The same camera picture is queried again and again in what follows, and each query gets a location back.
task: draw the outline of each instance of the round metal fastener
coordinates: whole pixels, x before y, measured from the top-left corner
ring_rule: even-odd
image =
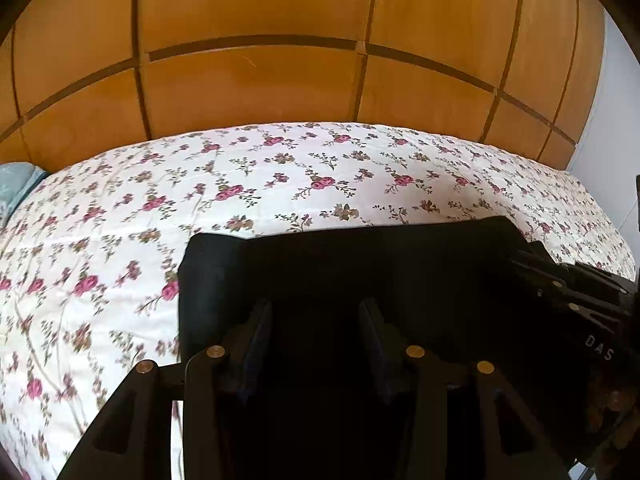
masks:
[[[148,374],[151,370],[154,369],[154,362],[149,359],[145,359],[144,361],[140,361],[136,365],[136,371],[139,374]]]
[[[213,345],[207,348],[207,355],[212,359],[217,359],[225,354],[225,348],[220,345]]]
[[[409,345],[406,350],[406,354],[413,359],[420,359],[424,357],[424,348],[418,345]]]
[[[494,373],[494,370],[495,370],[495,366],[492,365],[489,361],[480,361],[476,365],[476,368],[481,374],[484,374],[484,375],[491,375],[492,373]]]

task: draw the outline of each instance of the light blue fabric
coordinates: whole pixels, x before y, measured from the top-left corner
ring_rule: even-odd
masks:
[[[49,173],[29,162],[0,164],[0,227]]]

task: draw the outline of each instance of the white bedsheet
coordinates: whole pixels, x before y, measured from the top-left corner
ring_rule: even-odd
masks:
[[[66,168],[0,237],[0,442],[26,478],[53,479],[136,362],[176,360],[176,270],[196,232],[494,215],[558,261],[634,277],[628,245],[574,177],[451,137],[363,124],[244,126]],[[176,406],[174,478],[179,425]]]

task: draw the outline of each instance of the wall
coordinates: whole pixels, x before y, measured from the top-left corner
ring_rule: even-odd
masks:
[[[640,263],[640,64],[611,17],[593,108],[568,171],[593,195]]]
[[[361,121],[564,169],[603,34],[597,0],[31,0],[0,47],[0,161]]]

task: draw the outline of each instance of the white wall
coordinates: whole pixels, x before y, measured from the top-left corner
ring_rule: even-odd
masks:
[[[620,230],[638,268],[640,64],[608,14],[605,30],[593,107],[567,170],[584,184]]]

